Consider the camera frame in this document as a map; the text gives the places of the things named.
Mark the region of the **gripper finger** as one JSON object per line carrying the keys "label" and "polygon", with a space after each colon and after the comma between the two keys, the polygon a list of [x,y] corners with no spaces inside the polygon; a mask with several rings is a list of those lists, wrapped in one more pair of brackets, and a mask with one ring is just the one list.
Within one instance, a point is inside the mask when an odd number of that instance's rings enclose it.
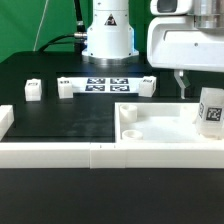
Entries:
{"label": "gripper finger", "polygon": [[187,74],[188,72],[186,70],[176,69],[174,71],[174,78],[180,87],[182,99],[185,99],[185,91],[190,86]]}

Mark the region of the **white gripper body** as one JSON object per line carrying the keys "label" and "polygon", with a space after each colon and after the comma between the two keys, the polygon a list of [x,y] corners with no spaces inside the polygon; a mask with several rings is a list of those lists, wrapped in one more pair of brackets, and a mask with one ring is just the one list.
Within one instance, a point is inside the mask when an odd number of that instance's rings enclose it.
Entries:
{"label": "white gripper body", "polygon": [[151,0],[152,67],[224,72],[224,0]]}

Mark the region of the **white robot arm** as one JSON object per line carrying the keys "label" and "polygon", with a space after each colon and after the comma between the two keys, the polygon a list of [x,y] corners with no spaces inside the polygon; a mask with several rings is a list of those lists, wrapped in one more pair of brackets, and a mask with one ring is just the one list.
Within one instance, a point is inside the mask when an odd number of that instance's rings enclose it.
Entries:
{"label": "white robot arm", "polygon": [[[129,0],[93,0],[85,60],[123,64],[139,55],[129,24]],[[184,72],[224,72],[224,0],[151,0],[155,18],[147,34],[147,60],[174,71],[181,88]]]}

